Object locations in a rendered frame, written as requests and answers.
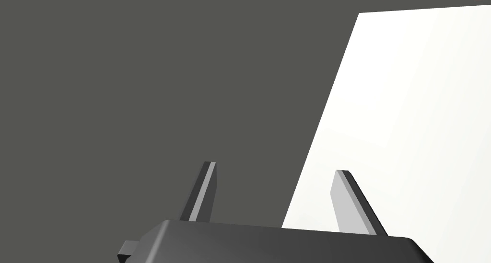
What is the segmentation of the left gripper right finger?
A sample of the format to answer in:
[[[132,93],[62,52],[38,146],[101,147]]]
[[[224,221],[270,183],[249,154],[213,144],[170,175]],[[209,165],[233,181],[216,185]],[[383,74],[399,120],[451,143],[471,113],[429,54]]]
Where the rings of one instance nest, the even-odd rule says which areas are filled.
[[[330,196],[340,232],[388,235],[351,172],[335,171]]]

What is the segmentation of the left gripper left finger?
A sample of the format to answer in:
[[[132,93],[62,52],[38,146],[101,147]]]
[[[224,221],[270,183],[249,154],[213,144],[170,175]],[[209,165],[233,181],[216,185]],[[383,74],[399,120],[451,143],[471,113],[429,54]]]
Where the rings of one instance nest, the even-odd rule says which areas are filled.
[[[210,222],[217,190],[217,163],[206,161],[195,180],[180,216],[181,221]]]

